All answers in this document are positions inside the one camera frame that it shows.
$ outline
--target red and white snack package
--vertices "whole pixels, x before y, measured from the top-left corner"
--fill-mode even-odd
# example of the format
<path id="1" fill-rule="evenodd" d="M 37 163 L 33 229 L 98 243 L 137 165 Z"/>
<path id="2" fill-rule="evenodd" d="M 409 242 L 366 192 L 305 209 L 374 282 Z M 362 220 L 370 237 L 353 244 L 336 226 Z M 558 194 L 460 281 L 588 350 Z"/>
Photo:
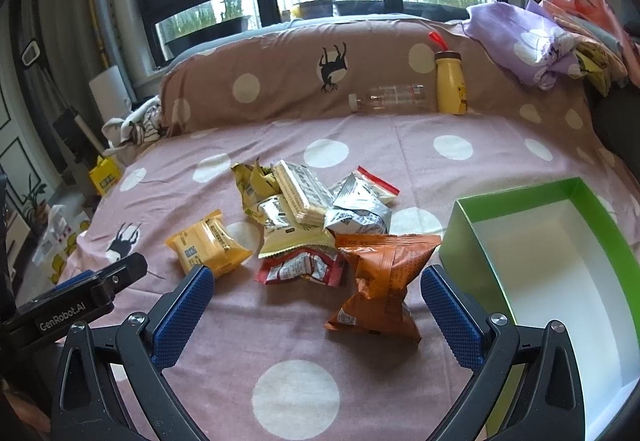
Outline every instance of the red and white snack package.
<path id="1" fill-rule="evenodd" d="M 327 286 L 337 286 L 342 278 L 342 262 L 338 251 L 330 247 L 300 247 L 268 257 L 255 277 L 263 284 L 289 282 L 298 277 Z"/>
<path id="2" fill-rule="evenodd" d="M 372 173 L 368 172 L 361 166 L 356 168 L 352 173 L 358 179 L 361 179 L 366 183 L 367 188 L 374 193 L 374 195 L 380 200 L 380 202 L 382 202 L 382 204 L 389 204 L 396 197 L 398 197 L 398 194 L 400 193 L 400 190 L 398 190 L 395 186 L 390 185 L 379 177 L 374 176 Z M 329 188 L 329 191 L 331 192 L 331 195 L 334 197 L 334 199 L 340 193 L 340 190 L 346 183 L 348 177 L 349 176 L 341 179 L 340 181 L 335 183 L 335 185 Z"/>

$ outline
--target black deer print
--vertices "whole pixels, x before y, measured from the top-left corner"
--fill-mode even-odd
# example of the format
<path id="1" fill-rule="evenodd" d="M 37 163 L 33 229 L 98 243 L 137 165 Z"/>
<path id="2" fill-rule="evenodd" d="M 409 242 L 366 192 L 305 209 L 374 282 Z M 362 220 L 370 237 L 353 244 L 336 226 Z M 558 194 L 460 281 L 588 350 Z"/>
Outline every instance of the black deer print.
<path id="1" fill-rule="evenodd" d="M 117 262 L 131 253 L 131 249 L 140 238 L 140 225 L 123 223 L 107 249 L 107 257 L 111 262 Z"/>
<path id="2" fill-rule="evenodd" d="M 335 57 L 335 60 L 333 62 L 330 62 L 329 57 L 326 55 L 326 47 L 322 48 L 324 50 L 324 56 L 320 56 L 320 63 L 318 65 L 320 66 L 320 75 L 322 76 L 323 83 L 320 90 L 322 90 L 324 93 L 333 92 L 338 88 L 338 85 L 334 84 L 334 82 L 331 81 L 331 75 L 335 71 L 347 70 L 347 64 L 344 61 L 344 57 L 347 54 L 347 44 L 342 42 L 342 45 L 344 46 L 344 51 L 342 51 L 342 54 L 340 54 L 340 49 L 338 49 L 338 46 L 334 45 L 335 51 L 338 53 L 338 55 Z"/>

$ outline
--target blue textured pad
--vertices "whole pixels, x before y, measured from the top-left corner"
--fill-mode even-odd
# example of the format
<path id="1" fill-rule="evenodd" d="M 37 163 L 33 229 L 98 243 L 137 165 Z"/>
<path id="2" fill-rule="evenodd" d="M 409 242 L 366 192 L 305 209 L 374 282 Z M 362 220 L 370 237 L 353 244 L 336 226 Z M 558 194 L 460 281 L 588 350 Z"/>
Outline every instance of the blue textured pad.
<path id="1" fill-rule="evenodd" d="M 76 282 L 79 282 L 81 280 L 84 280 L 85 278 L 89 278 L 91 275 L 93 275 L 94 272 L 91 271 L 90 269 L 87 269 L 86 271 L 82 271 L 82 273 L 79 273 L 78 275 L 76 275 L 73 278 L 70 278 L 69 280 L 64 281 L 62 284 L 58 284 L 55 289 L 56 291 L 60 291 L 61 289 L 64 289 L 65 287 L 70 286 L 71 284 L 75 284 Z"/>
<path id="2" fill-rule="evenodd" d="M 154 335 L 151 361 L 158 371 L 172 367 L 178 361 L 212 296 L 213 274 L 210 269 L 203 269 L 191 281 Z"/>
<path id="3" fill-rule="evenodd" d="M 460 367 L 478 370 L 484 363 L 480 331 L 432 268 L 423 270 L 420 291 Z"/>

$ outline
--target green box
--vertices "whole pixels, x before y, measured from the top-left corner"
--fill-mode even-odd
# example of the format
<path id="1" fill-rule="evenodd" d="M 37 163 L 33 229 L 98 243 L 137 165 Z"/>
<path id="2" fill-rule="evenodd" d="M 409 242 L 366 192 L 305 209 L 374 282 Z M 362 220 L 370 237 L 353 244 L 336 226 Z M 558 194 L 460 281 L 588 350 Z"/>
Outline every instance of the green box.
<path id="1" fill-rule="evenodd" d="M 565 323 L 596 439 L 640 376 L 640 266 L 580 178 L 459 199 L 440 246 L 445 270 L 489 313 L 517 325 Z M 514 367 L 487 433 L 511 402 Z"/>

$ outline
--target red straw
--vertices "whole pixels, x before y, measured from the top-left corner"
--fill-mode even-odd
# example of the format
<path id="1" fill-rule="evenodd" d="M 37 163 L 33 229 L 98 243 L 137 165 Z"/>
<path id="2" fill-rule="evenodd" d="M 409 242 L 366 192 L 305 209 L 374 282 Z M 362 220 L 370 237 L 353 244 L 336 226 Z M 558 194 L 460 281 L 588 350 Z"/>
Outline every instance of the red straw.
<path id="1" fill-rule="evenodd" d="M 449 47 L 447 46 L 447 43 L 443 40 L 443 38 L 440 36 L 440 33 L 438 33 L 437 31 L 431 31 L 429 33 L 429 38 L 434 42 L 436 42 L 442 48 L 443 51 L 449 51 Z"/>

